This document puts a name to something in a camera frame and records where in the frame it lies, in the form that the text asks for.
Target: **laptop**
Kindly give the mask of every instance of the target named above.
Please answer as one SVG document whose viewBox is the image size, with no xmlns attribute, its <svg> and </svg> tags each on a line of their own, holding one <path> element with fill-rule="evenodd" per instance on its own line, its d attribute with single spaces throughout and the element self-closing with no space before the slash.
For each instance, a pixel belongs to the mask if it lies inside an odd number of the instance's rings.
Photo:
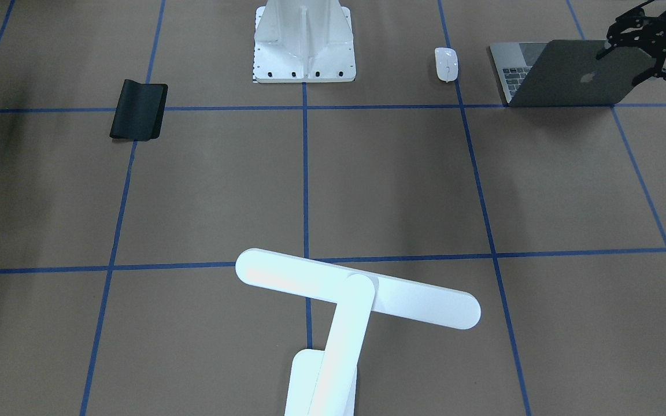
<svg viewBox="0 0 666 416">
<path fill-rule="evenodd" d="M 614 105 L 655 60 L 636 47 L 618 47 L 597 60 L 605 45 L 605 40 L 499 42 L 490 44 L 490 51 L 508 106 Z"/>
</svg>

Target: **black mouse pad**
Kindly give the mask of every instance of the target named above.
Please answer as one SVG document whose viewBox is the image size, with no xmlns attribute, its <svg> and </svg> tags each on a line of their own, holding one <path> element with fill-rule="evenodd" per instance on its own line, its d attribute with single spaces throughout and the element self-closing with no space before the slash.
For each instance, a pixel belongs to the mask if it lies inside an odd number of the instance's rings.
<svg viewBox="0 0 666 416">
<path fill-rule="evenodd" d="M 113 139 L 150 140 L 161 134 L 164 120 L 166 84 L 140 84 L 126 79 L 114 111 L 109 137 Z"/>
</svg>

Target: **laptop lid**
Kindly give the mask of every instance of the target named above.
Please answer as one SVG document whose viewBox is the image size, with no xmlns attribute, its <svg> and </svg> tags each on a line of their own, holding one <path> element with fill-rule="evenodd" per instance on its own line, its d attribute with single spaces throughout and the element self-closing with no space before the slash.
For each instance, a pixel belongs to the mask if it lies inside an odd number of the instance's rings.
<svg viewBox="0 0 666 416">
<path fill-rule="evenodd" d="M 497 42 L 490 44 L 492 61 L 505 102 L 509 103 L 548 42 Z"/>
<path fill-rule="evenodd" d="M 654 59 L 619 47 L 597 60 L 605 40 L 552 40 L 536 59 L 509 106 L 613 105 L 631 92 L 635 76 Z"/>
</svg>

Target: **blue tape grid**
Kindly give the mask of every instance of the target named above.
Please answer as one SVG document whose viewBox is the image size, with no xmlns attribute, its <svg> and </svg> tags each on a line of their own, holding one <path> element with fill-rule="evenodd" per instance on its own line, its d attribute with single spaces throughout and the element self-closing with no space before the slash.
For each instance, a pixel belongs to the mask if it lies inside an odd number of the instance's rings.
<svg viewBox="0 0 666 416">
<path fill-rule="evenodd" d="M 582 27 L 579 24 L 579 20 L 577 19 L 577 15 L 574 12 L 574 8 L 572 7 L 572 2 L 571 0 L 566 0 L 567 6 L 569 7 L 570 13 L 572 14 L 572 18 L 575 21 L 575 24 L 577 25 L 577 31 L 579 32 L 579 36 L 584 39 L 584 33 L 582 32 Z M 637 174 L 637 179 L 639 179 L 639 184 L 642 187 L 642 190 L 644 190 L 644 196 L 647 198 L 647 203 L 649 204 L 649 209 L 652 211 L 652 215 L 654 216 L 654 220 L 657 224 L 657 228 L 659 229 L 659 234 L 661 235 L 661 239 L 664 242 L 664 247 L 666 248 L 666 232 L 664 231 L 663 224 L 661 223 L 661 219 L 659 218 L 659 214 L 657 213 L 657 210 L 654 206 L 654 201 L 652 200 L 652 196 L 649 193 L 649 189 L 647 188 L 647 184 L 644 181 L 644 176 L 642 175 L 642 171 L 639 168 L 639 164 L 637 164 L 637 159 L 634 157 L 634 152 L 631 150 L 631 145 L 628 142 L 628 139 L 626 138 L 626 132 L 624 132 L 623 129 L 623 124 L 621 124 L 621 120 L 618 117 L 618 112 L 616 109 L 613 107 L 610 109 L 611 113 L 613 113 L 613 119 L 616 121 L 616 126 L 618 126 L 618 133 L 621 134 L 621 140 L 623 140 L 624 146 L 626 146 L 626 152 L 628 153 L 628 157 L 631 160 L 632 166 L 634 166 L 634 171 Z"/>
<path fill-rule="evenodd" d="M 3 19 L 2 26 L 0 29 L 0 42 L 2 40 L 3 34 L 7 27 L 8 21 L 10 19 L 13 7 L 16 0 L 10 0 L 9 7 L 5 13 L 5 18 Z M 576 24 L 577 31 L 580 34 L 580 37 L 584 39 L 584 33 L 582 32 L 582 27 L 580 26 L 579 19 L 576 16 L 574 8 L 572 7 L 571 0 L 566 0 L 572 18 Z M 148 70 L 146 71 L 146 83 L 150 82 L 151 73 L 153 73 L 153 64 L 156 58 L 156 49 L 158 48 L 158 40 L 161 33 L 161 24 L 163 21 L 164 10 L 165 10 L 166 1 L 161 0 L 161 8 L 158 14 L 158 22 L 156 23 L 156 34 L 153 39 L 153 49 L 151 50 L 151 56 L 149 61 Z M 439 14 L 441 14 L 441 23 L 442 29 L 444 32 L 444 37 L 446 40 L 447 47 L 452 47 L 449 39 L 449 31 L 447 31 L 446 17 L 443 12 L 443 6 L 441 0 L 438 0 Z M 473 145 L 471 143 L 471 134 L 469 131 L 468 120 L 466 117 L 465 109 L 466 108 L 502 108 L 505 105 L 501 103 L 487 103 L 486 105 L 480 105 L 479 103 L 474 103 L 474 105 L 467 105 L 463 102 L 461 95 L 461 89 L 458 82 L 455 83 L 458 105 L 340 105 L 340 106 L 309 106 L 307 104 L 307 86 L 302 84 L 302 95 L 303 95 L 303 105 L 302 106 L 167 106 L 166 111 L 259 111 L 259 110 L 302 110 L 303 112 L 303 152 L 304 152 L 304 253 L 305 257 L 309 258 L 309 193 L 308 193 L 308 111 L 309 110 L 396 110 L 396 109 L 437 109 L 437 108 L 455 108 L 460 109 L 462 116 L 462 123 L 465 129 L 465 135 L 468 142 L 470 159 L 473 166 L 473 173 L 478 185 L 479 201 L 481 208 L 483 210 L 483 219 L 484 225 L 486 226 L 486 232 L 488 235 L 490 253 L 478 253 L 478 254 L 457 254 L 457 255 L 422 255 L 422 256 L 386 256 L 386 257 L 358 257 L 358 258 L 318 258 L 319 261 L 325 262 L 335 262 L 335 263 L 348 263 L 348 262 L 381 262 L 381 261 L 444 261 L 444 260 L 465 260 L 465 259 L 475 259 L 475 258 L 491 258 L 493 260 L 495 274 L 497 278 L 498 287 L 500 290 L 500 296 L 502 300 L 503 311 L 505 313 L 505 320 L 508 326 L 508 334 L 510 336 L 510 344 L 513 348 L 513 358 L 515 359 L 516 372 L 518 374 L 518 379 L 521 385 L 521 394 L 523 395 L 524 406 L 527 416 L 531 415 L 530 403 L 528 400 L 528 393 L 526 391 L 526 384 L 523 379 L 523 372 L 521 371 L 520 356 L 518 354 L 518 348 L 515 342 L 515 334 L 513 333 L 513 328 L 511 324 L 510 311 L 508 308 L 507 297 L 505 295 L 505 290 L 502 285 L 502 276 L 500 274 L 500 265 L 498 262 L 499 258 L 526 258 L 526 257 L 550 257 L 550 256 L 569 256 L 569 255 L 618 255 L 618 254 L 634 254 L 634 253 L 654 253 L 654 252 L 666 252 L 666 233 L 664 232 L 664 227 L 661 224 L 661 220 L 657 214 L 656 208 L 654 207 L 652 198 L 646 187 L 644 179 L 642 177 L 639 166 L 632 153 L 631 146 L 629 145 L 628 140 L 626 139 L 626 133 L 624 132 L 621 121 L 618 118 L 615 108 L 611 108 L 613 113 L 613 118 L 616 121 L 618 126 L 619 133 L 621 138 L 626 146 L 626 150 L 631 159 L 631 163 L 634 166 L 634 170 L 637 173 L 637 178 L 639 183 L 644 190 L 647 202 L 649 203 L 650 209 L 652 210 L 653 216 L 657 223 L 659 232 L 663 237 L 665 247 L 653 247 L 653 248 L 621 248 L 620 250 L 574 250 L 574 251 L 549 251 L 549 252 L 505 252 L 498 253 L 495 250 L 494 239 L 492 237 L 491 227 L 489 223 L 489 216 L 484 202 L 483 189 L 481 181 L 479 179 L 479 169 L 476 164 L 476 158 L 474 156 Z M 615 107 L 666 107 L 666 103 L 620 103 Z M 111 113 L 114 111 L 113 107 L 83 107 L 83 108 L 32 108 L 32 109 L 0 109 L 0 113 Z M 132 149 L 130 152 L 130 158 L 127 166 L 127 173 L 125 177 L 124 189 L 121 199 L 120 210 L 118 214 L 118 220 L 116 224 L 116 231 L 114 232 L 114 242 L 113 249 L 110 254 L 109 264 L 106 266 L 64 266 L 64 267 L 40 267 L 40 268 L 18 268 L 18 269 L 0 269 L 0 274 L 14 274 L 14 273 L 50 273 L 50 272 L 103 272 L 106 271 L 106 279 L 103 288 L 103 295 L 100 305 L 100 312 L 98 316 L 98 323 L 95 330 L 94 343 L 92 346 L 92 355 L 90 358 L 90 365 L 87 372 L 87 381 L 84 386 L 84 397 L 82 399 L 82 407 L 80 414 L 85 416 L 87 411 L 87 405 L 89 401 L 90 387 L 93 379 L 93 372 L 95 367 L 95 362 L 97 358 L 98 345 L 101 337 L 101 328 L 103 326 L 104 313 L 106 311 L 106 302 L 108 302 L 109 297 L 109 287 L 111 284 L 113 271 L 116 270 L 148 270 L 148 269 L 185 269 L 185 268 L 212 268 L 212 267 L 232 267 L 235 265 L 233 261 L 226 262 L 207 262 L 207 263 L 159 263 L 159 264 L 132 264 L 132 265 L 116 265 L 114 261 L 116 260 L 120 232 L 122 227 L 122 220 L 124 218 L 124 210 L 127 204 L 127 195 L 130 188 L 130 177 L 132 171 L 132 164 L 135 160 L 135 150 L 137 148 L 138 142 L 133 142 Z M 311 311 L 311 302 L 309 298 L 306 298 L 306 329 L 307 329 L 307 345 L 308 348 L 312 348 L 312 311 Z"/>
<path fill-rule="evenodd" d="M 443 3 L 438 0 L 438 11 L 441 14 L 441 26 L 443 29 L 443 36 L 446 40 L 446 47 L 452 48 L 451 39 L 449 39 L 449 29 L 446 24 L 446 15 L 443 12 Z M 510 338 L 510 348 L 513 351 L 513 361 L 516 366 L 516 375 L 518 376 L 518 383 L 520 384 L 521 396 L 523 396 L 523 407 L 526 411 L 526 416 L 531 416 L 531 403 L 528 399 L 528 391 L 526 390 L 526 381 L 523 377 L 523 367 L 520 362 L 520 354 L 518 353 L 518 345 L 513 331 L 513 319 L 510 317 L 510 308 L 508 307 L 508 298 L 505 295 L 505 287 L 502 283 L 502 274 L 500 272 L 500 263 L 497 258 L 497 250 L 495 250 L 495 241 L 492 236 L 492 228 L 490 227 L 490 217 L 487 211 L 487 205 L 484 202 L 484 192 L 482 182 L 479 179 L 479 168 L 476 163 L 476 156 L 474 155 L 474 147 L 472 145 L 471 133 L 469 131 L 469 121 L 467 119 L 466 108 L 464 107 L 464 100 L 462 98 L 462 89 L 459 80 L 455 80 L 454 87 L 457 90 L 457 98 L 459 100 L 460 113 L 462 116 L 462 124 L 464 125 L 464 135 L 467 140 L 469 148 L 469 158 L 471 159 L 472 169 L 474 173 L 474 181 L 476 182 L 476 190 L 479 195 L 479 205 L 482 208 L 482 215 L 484 220 L 484 230 L 487 232 L 487 239 L 490 245 L 490 255 L 492 258 L 492 266 L 495 269 L 495 277 L 497 279 L 497 287 L 500 292 L 500 300 L 502 301 L 502 311 L 505 314 L 505 324 L 508 327 L 508 337 Z"/>
<path fill-rule="evenodd" d="M 153 73 L 153 61 L 156 60 L 156 49 L 158 49 L 158 37 L 161 34 L 161 24 L 164 20 L 164 10 L 166 8 L 166 0 L 161 0 L 161 8 L 158 11 L 158 21 L 156 22 L 156 34 L 153 36 L 153 48 L 151 48 L 150 60 L 148 62 L 148 71 L 146 71 L 146 84 L 150 82 L 151 74 Z M 109 287 L 112 284 L 112 276 L 114 272 L 114 260 L 117 258 L 117 248 L 120 243 L 120 232 L 122 230 L 122 220 L 125 215 L 125 206 L 127 205 L 127 193 L 130 190 L 130 179 L 132 176 L 132 164 L 135 161 L 135 150 L 138 148 L 137 140 L 133 140 L 132 149 L 130 150 L 130 159 L 127 163 L 127 173 L 125 174 L 125 184 L 122 189 L 122 199 L 120 200 L 120 210 L 117 216 L 117 224 L 114 226 L 114 242 L 112 252 L 109 255 L 108 271 L 106 272 L 106 279 L 104 279 L 104 290 L 102 293 L 101 305 L 99 307 L 99 316 L 97 318 L 97 326 L 94 333 L 94 343 L 92 345 L 92 354 L 89 360 L 89 369 L 87 370 L 87 381 L 84 384 L 84 396 L 82 397 L 82 406 L 79 411 L 80 416 L 86 416 L 87 406 L 89 405 L 89 395 L 92 388 L 92 380 L 94 377 L 94 368 L 97 361 L 97 353 L 99 351 L 99 341 L 101 339 L 101 330 L 104 324 L 104 314 L 106 313 L 106 305 L 109 298 Z"/>
</svg>

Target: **laptop keyboard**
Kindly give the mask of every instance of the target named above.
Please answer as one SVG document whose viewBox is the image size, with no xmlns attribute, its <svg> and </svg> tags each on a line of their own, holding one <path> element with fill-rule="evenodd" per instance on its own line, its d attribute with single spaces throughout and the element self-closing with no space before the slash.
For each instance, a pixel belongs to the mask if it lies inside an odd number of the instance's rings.
<svg viewBox="0 0 666 416">
<path fill-rule="evenodd" d="M 516 91 L 523 80 L 526 79 L 528 71 L 531 70 L 533 66 L 521 66 L 521 68 L 502 68 L 502 78 L 505 79 L 505 82 L 508 83 L 508 90 L 510 91 L 510 96 L 513 97 L 516 95 Z"/>
</svg>

